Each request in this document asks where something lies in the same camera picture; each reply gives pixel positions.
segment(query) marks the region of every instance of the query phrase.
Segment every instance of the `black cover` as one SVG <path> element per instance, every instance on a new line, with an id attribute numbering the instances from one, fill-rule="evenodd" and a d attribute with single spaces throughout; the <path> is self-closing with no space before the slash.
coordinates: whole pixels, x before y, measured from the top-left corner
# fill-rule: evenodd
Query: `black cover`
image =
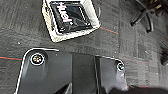
<path id="1" fill-rule="evenodd" d="M 69 16 L 67 18 L 72 19 L 72 21 L 63 21 L 63 18 L 61 17 L 62 15 L 58 8 L 59 6 L 61 6 L 61 4 L 62 6 L 66 6 L 65 10 L 62 11 L 66 12 L 66 14 Z M 50 5 L 57 23 L 59 33 L 63 34 L 92 28 L 87 14 L 83 6 L 79 2 L 52 1 Z"/>
<path id="2" fill-rule="evenodd" d="M 31 63 L 36 53 L 44 57 L 41 65 Z M 115 59 L 34 49 L 26 53 L 23 62 L 16 94 L 108 94 L 113 87 L 124 88 L 121 82 L 126 85 L 125 80 L 116 79 Z"/>

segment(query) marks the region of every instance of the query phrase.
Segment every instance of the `packaging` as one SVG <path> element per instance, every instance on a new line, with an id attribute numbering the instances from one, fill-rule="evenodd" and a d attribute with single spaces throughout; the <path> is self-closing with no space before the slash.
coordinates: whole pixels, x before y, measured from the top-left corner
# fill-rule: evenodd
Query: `packaging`
<path id="1" fill-rule="evenodd" d="M 91 0 L 43 0 L 42 13 L 53 42 L 83 36 L 100 27 Z"/>

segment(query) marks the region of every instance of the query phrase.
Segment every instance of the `floor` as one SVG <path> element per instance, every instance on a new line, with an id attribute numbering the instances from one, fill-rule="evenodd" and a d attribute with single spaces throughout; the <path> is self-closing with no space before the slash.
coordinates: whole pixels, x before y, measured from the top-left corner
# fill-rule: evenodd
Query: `floor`
<path id="1" fill-rule="evenodd" d="M 142 9 L 135 0 L 92 0 L 101 9 L 101 27 L 89 35 L 53 43 L 42 13 L 42 0 L 0 0 L 0 92 L 13 94 L 24 53 L 31 48 L 119 58 L 125 63 L 128 85 L 168 89 L 168 66 L 160 64 L 161 47 L 168 47 L 168 17 L 152 15 L 131 27 Z"/>

